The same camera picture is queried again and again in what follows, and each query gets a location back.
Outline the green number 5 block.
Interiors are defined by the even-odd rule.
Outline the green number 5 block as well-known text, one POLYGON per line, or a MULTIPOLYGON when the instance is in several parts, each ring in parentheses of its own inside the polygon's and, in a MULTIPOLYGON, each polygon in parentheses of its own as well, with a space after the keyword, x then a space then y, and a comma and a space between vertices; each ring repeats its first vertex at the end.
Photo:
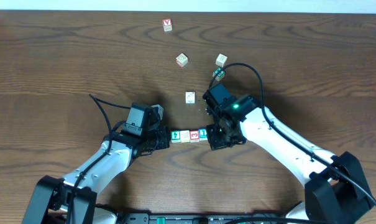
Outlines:
POLYGON ((171 131, 170 133, 172 143, 181 142, 180 131, 171 131))

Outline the blue letter I block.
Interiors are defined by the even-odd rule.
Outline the blue letter I block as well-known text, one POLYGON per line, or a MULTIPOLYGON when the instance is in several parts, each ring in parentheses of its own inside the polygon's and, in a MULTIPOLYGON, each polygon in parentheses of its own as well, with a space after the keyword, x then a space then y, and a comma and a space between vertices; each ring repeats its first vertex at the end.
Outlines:
POLYGON ((206 141, 208 139, 207 130, 205 128, 201 128, 198 131, 199 131, 199 140, 206 141))

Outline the plain beige wooden block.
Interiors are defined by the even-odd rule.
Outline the plain beige wooden block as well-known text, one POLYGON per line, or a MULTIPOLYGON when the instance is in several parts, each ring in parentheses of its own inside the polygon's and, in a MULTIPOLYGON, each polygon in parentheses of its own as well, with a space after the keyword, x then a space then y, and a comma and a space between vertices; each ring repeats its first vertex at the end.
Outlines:
POLYGON ((190 131, 189 130, 180 131, 180 142, 190 142, 190 131))

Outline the red number 3 block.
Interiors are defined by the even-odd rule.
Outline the red number 3 block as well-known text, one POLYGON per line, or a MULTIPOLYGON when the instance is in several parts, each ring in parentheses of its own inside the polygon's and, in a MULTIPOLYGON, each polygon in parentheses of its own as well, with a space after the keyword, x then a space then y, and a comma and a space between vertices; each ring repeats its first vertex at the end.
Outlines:
POLYGON ((190 131, 190 142, 199 142, 199 131, 198 130, 191 130, 190 131))

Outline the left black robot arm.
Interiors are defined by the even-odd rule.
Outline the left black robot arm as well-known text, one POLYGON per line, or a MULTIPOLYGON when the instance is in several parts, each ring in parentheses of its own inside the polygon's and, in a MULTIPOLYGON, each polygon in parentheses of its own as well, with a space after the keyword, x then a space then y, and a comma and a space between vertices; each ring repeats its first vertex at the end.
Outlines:
POLYGON ((160 124, 160 105, 132 104, 127 120, 117 123, 101 147, 79 168, 36 184, 23 223, 57 223, 49 210, 66 212, 66 223, 117 223, 118 214, 96 203, 97 196, 140 156, 170 146, 170 132, 160 124))

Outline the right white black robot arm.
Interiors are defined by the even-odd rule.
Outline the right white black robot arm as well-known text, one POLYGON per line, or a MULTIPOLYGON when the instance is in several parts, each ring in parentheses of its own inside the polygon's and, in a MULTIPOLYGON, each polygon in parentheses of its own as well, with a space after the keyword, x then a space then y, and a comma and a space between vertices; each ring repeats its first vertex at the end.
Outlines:
POLYGON ((355 223, 376 207, 359 160, 318 147, 279 121, 250 95, 203 95, 214 124, 207 126, 212 150, 246 141, 265 149, 300 182, 305 200, 270 223, 355 223))

